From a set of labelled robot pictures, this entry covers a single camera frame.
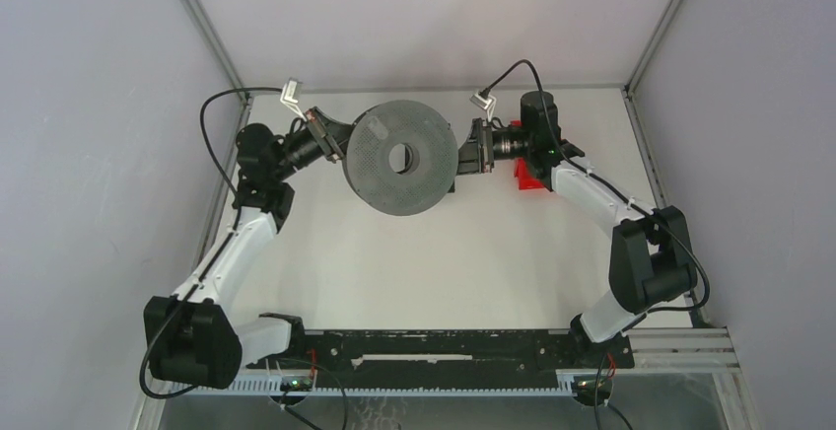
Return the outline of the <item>dark grey cable spool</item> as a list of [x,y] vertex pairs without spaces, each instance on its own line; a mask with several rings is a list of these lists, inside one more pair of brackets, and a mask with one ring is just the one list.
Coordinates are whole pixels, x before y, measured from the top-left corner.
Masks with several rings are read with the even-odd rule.
[[391,216],[420,214],[453,188],[457,143],[447,120],[409,100],[378,104],[354,122],[344,176],[372,208]]

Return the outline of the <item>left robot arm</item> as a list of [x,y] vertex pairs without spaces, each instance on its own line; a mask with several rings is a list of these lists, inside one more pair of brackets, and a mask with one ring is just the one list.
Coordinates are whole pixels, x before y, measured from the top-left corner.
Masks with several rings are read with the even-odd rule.
[[188,391],[225,389],[240,369],[268,356],[286,368],[306,360],[309,344],[300,318],[261,313],[233,324],[228,309],[289,217],[295,191],[288,178],[321,158],[344,160],[353,129],[313,107],[285,134],[262,123],[239,131],[232,225],[169,296],[152,297],[143,311],[147,350],[139,384],[146,395],[158,397],[150,378],[181,383]]

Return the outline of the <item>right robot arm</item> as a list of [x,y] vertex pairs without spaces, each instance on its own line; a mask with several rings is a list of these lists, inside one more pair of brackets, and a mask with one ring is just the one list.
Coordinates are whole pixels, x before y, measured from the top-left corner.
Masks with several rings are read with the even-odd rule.
[[608,341],[658,312],[674,312],[673,300],[697,288],[706,273],[694,254],[684,214],[655,208],[598,174],[584,152],[561,135],[551,94],[527,92],[520,120],[505,125],[494,115],[487,89],[471,101],[484,111],[458,150],[462,175],[487,174],[500,160],[521,160],[541,185],[585,213],[610,240],[608,289],[570,324],[571,357],[596,366]]

